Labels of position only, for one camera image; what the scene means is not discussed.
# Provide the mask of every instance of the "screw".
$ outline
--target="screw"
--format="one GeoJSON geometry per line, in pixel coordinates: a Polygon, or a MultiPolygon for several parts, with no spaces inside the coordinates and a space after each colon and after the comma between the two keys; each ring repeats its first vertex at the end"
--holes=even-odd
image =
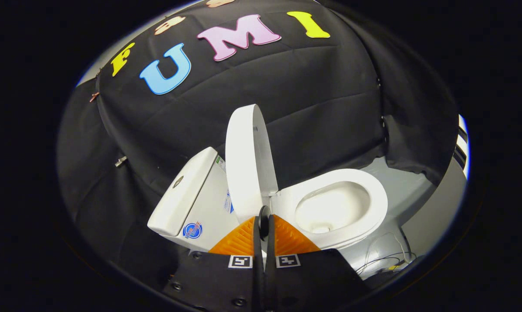
{"type": "Polygon", "coordinates": [[[232,304],[234,304],[235,306],[245,306],[245,299],[242,299],[242,298],[234,299],[234,300],[232,300],[232,304]]]}

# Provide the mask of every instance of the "letter m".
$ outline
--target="letter m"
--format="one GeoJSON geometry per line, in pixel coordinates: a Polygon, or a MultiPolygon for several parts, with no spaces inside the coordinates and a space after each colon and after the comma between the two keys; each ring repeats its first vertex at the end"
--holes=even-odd
{"type": "Polygon", "coordinates": [[[235,48],[227,47],[231,43],[242,49],[249,46],[249,34],[253,37],[252,43],[256,46],[279,41],[281,36],[273,33],[259,19],[259,14],[243,16],[236,22],[236,30],[215,26],[197,35],[198,39],[206,39],[213,47],[216,55],[214,60],[219,62],[228,59],[236,53],[235,48]]]}

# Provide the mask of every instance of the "letter u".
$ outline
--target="letter u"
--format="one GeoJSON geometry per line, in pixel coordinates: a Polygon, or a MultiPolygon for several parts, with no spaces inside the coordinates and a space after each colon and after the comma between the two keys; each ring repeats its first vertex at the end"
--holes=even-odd
{"type": "Polygon", "coordinates": [[[190,69],[192,68],[192,63],[190,63],[190,60],[184,51],[182,51],[183,46],[184,43],[179,43],[166,51],[163,55],[164,57],[170,57],[178,67],[178,70],[172,77],[165,78],[163,76],[157,67],[159,60],[153,61],[140,73],[140,78],[146,81],[148,87],[150,87],[153,93],[157,95],[168,93],[178,87],[178,85],[188,77],[190,69]]]}

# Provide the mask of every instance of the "wire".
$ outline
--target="wire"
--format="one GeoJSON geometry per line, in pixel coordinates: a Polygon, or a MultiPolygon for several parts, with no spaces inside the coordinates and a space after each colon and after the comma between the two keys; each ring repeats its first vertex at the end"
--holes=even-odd
{"type": "MultiPolygon", "coordinates": [[[[415,256],[415,259],[417,259],[417,255],[416,255],[415,253],[412,253],[411,251],[407,251],[407,253],[408,253],[408,254],[412,254],[412,255],[414,255],[414,256],[415,256]]],[[[388,256],[386,256],[386,257],[381,257],[381,258],[378,258],[378,259],[376,259],[376,260],[372,260],[372,261],[370,261],[370,262],[368,262],[368,263],[366,263],[366,264],[360,266],[360,267],[356,270],[356,273],[357,273],[358,275],[362,274],[362,273],[365,271],[365,269],[366,269],[366,267],[367,267],[368,265],[372,264],[373,262],[380,261],[380,260],[383,260],[383,259],[396,259],[396,260],[398,260],[398,263],[396,263],[396,265],[399,265],[400,262],[401,262],[400,258],[398,258],[398,257],[393,257],[393,255],[398,255],[398,254],[404,254],[404,257],[405,257],[405,252],[401,252],[401,253],[392,253],[392,254],[390,254],[390,255],[388,255],[388,256]]]]}
{"type": "Polygon", "coordinates": [[[396,260],[398,260],[398,263],[396,263],[396,265],[400,264],[400,262],[401,262],[400,258],[398,258],[398,257],[390,257],[390,256],[386,256],[386,257],[382,257],[382,258],[380,258],[380,259],[376,259],[376,260],[373,260],[373,261],[370,261],[370,262],[364,264],[361,268],[358,268],[358,269],[356,270],[356,273],[357,273],[358,275],[359,275],[359,274],[362,274],[363,271],[365,271],[365,268],[366,268],[368,265],[372,264],[373,262],[380,261],[380,260],[384,260],[384,259],[396,259],[396,260]]]}
{"type": "Polygon", "coordinates": [[[398,244],[400,244],[401,252],[402,252],[402,254],[404,255],[404,261],[408,262],[408,260],[407,260],[406,257],[405,257],[404,246],[402,246],[402,244],[401,244],[400,241],[398,240],[398,237],[396,237],[395,234],[394,234],[394,239],[396,239],[396,241],[398,242],[398,244]]]}
{"type": "Polygon", "coordinates": [[[392,232],[386,232],[384,233],[383,235],[380,235],[379,237],[377,237],[374,241],[372,241],[369,246],[367,246],[367,251],[365,253],[365,263],[360,267],[360,268],[364,268],[366,267],[366,265],[369,264],[369,251],[371,250],[371,246],[376,243],[379,239],[381,239],[384,235],[387,235],[387,234],[392,234],[392,232]]]}

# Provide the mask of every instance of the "black fabric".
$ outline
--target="black fabric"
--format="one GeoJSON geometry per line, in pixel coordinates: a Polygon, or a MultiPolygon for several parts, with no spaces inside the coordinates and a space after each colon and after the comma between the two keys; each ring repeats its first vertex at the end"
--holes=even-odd
{"type": "Polygon", "coordinates": [[[438,185],[457,141],[457,105],[436,72],[380,26],[357,14],[334,13],[362,39],[382,83],[386,164],[424,172],[438,185]]]}
{"type": "Polygon", "coordinates": [[[100,255],[155,289],[183,247],[148,229],[147,220],[190,157],[208,146],[225,156],[228,120],[238,107],[261,107],[280,188],[362,168],[384,154],[388,166],[426,172],[437,184],[455,147],[457,112],[447,107],[445,87],[376,26],[312,0],[236,0],[216,10],[196,4],[179,12],[186,20],[178,28],[154,36],[154,25],[130,41],[115,77],[109,60],[75,89],[59,130],[59,180],[76,227],[100,255]],[[330,38],[307,37],[286,15],[292,10],[312,14],[330,38]],[[248,14],[259,14],[281,40],[213,61],[213,49],[196,35],[212,26],[235,29],[248,14]],[[176,72],[163,53],[178,43],[191,72],[170,93],[155,95],[140,72],[155,59],[166,77],[176,72]],[[115,167],[122,156],[127,161],[115,167]]]}
{"type": "Polygon", "coordinates": [[[98,77],[101,116],[108,132],[139,176],[163,194],[188,158],[208,146],[225,155],[228,120],[241,106],[261,108],[280,187],[293,185],[331,162],[356,159],[366,166],[382,156],[380,94],[376,73],[362,42],[314,1],[238,2],[216,8],[196,4],[178,16],[186,20],[155,36],[152,26],[133,39],[131,62],[112,77],[98,77]],[[286,12],[316,16],[330,38],[309,38],[286,12]],[[213,26],[235,29],[241,16],[259,14],[282,38],[247,49],[221,62],[197,34],[213,26]],[[163,57],[178,43],[190,59],[188,77],[170,93],[156,95],[140,72],[160,60],[166,77],[176,65],[163,57]]]}

